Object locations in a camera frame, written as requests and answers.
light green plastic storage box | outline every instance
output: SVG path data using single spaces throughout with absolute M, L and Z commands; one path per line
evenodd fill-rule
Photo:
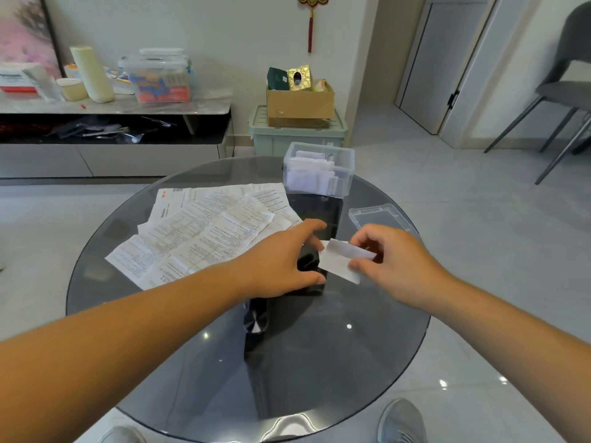
M 248 121 L 255 142 L 256 155 L 277 155 L 284 157 L 292 142 L 314 145 L 343 147 L 347 136 L 347 125 L 337 111 L 325 129 L 304 129 L 299 127 L 270 127 L 267 124 L 267 106 L 258 106 Z

door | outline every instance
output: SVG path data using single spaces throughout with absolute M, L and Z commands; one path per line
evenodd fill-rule
M 427 0 L 396 104 L 432 134 L 455 97 L 494 0 Z

gray chair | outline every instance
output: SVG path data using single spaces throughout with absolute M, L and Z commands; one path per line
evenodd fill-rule
M 591 112 L 591 82 L 560 81 L 572 61 L 591 63 L 591 2 L 586 2 L 577 7 L 566 19 L 565 27 L 560 36 L 556 57 L 554 58 L 554 64 L 546 79 L 536 88 L 536 94 L 538 95 L 536 100 L 499 135 L 499 138 L 484 151 L 485 154 L 505 138 L 542 101 L 563 104 L 571 109 L 550 138 L 548 138 L 548 141 L 544 143 L 540 152 L 545 151 L 550 146 L 550 143 L 554 141 L 578 110 Z M 585 124 L 574 134 L 569 144 L 550 163 L 550 166 L 543 171 L 542 175 L 537 179 L 536 185 L 539 185 L 564 156 L 575 147 L 577 141 L 587 131 L 589 126 L 591 126 L 591 118 L 585 121 Z

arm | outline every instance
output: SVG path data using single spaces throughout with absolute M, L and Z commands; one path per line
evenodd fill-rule
M 410 234 L 366 225 L 351 268 L 460 334 L 569 442 L 591 441 L 591 346 L 448 273 Z
M 325 226 L 307 220 L 235 260 L 0 343 L 2 441 L 73 441 L 219 315 L 325 282 L 296 267 L 305 241 L 322 249 L 313 232 Z

forearm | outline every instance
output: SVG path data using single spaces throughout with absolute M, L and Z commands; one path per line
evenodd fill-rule
M 569 442 L 591 441 L 591 346 L 460 280 L 433 315 L 502 373 Z
M 2 440 L 76 439 L 240 302 L 240 286 L 227 275 L 225 265 L 212 266 L 0 343 Z

